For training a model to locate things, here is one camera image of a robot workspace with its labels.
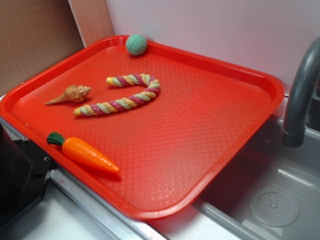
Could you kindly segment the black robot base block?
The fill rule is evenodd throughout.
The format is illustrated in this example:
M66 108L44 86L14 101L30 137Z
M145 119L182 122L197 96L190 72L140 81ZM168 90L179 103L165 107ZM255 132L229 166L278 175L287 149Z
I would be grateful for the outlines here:
M44 198L52 157L30 139L13 140L0 127L0 229Z

